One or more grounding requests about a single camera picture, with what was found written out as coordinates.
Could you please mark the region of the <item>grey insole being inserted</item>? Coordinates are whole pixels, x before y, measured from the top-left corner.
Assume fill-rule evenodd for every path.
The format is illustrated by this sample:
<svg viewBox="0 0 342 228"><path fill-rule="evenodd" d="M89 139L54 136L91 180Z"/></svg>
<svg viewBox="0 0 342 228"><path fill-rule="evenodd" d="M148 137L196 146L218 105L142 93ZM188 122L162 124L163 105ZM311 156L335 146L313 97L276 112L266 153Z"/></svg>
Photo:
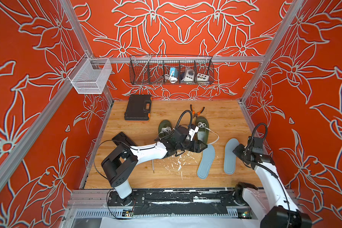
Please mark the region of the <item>grey insole being inserted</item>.
<svg viewBox="0 0 342 228"><path fill-rule="evenodd" d="M223 170L225 174L232 175L236 170L236 155L234 149L239 146L239 141L236 138L230 139L225 145L225 156Z"/></svg>

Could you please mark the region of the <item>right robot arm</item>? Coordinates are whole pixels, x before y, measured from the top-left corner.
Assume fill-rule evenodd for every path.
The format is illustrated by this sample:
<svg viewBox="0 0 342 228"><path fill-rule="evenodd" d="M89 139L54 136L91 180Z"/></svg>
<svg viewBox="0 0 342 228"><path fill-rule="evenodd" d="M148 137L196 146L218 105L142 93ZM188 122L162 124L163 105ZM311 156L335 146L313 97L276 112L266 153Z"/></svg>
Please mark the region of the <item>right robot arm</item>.
<svg viewBox="0 0 342 228"><path fill-rule="evenodd" d="M313 222L289 196L279 178L275 162L270 155L261 154L262 139L251 137L248 146L237 142L233 153L249 165L260 179L267 202L259 196L258 188L239 182L239 198L247 203L259 221L261 228L311 228Z"/></svg>

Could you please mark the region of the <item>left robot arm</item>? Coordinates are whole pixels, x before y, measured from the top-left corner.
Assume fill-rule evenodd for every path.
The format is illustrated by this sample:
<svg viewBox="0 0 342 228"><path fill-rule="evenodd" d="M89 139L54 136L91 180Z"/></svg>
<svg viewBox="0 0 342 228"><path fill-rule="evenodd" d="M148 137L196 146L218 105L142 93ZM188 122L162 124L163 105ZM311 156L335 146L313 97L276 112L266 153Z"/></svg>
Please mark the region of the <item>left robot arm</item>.
<svg viewBox="0 0 342 228"><path fill-rule="evenodd" d="M132 194L128 178L141 163L151 160L164 159L177 156L177 152L201 153L208 148L207 143L195 139L199 128L192 125L189 128L179 126L155 141L153 144L136 146L133 141L122 132L113 141L117 147L101 162L111 187L117 192L121 199Z"/></svg>

